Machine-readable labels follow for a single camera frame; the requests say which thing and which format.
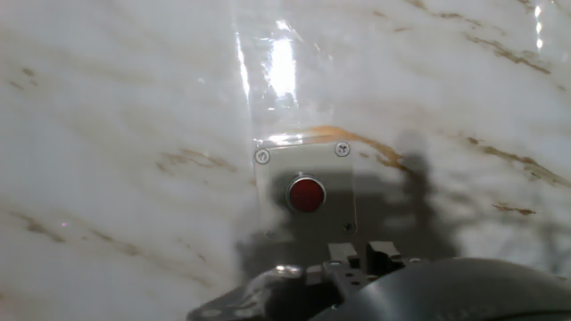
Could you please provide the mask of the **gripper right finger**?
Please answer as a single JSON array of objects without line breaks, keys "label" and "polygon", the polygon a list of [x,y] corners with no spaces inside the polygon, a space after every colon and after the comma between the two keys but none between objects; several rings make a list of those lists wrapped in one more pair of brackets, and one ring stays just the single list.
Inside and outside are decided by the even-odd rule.
[{"label": "gripper right finger", "polygon": [[403,256],[392,242],[369,242],[366,256],[366,270],[370,276],[385,276],[422,262],[420,258]]}]

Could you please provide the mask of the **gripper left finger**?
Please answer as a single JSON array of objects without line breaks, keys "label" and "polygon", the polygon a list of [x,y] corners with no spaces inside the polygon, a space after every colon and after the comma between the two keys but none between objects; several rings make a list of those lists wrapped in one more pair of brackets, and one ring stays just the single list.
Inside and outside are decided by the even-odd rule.
[{"label": "gripper left finger", "polygon": [[351,243],[329,243],[329,260],[324,263],[324,278],[338,292],[358,292],[362,288],[360,257]]}]

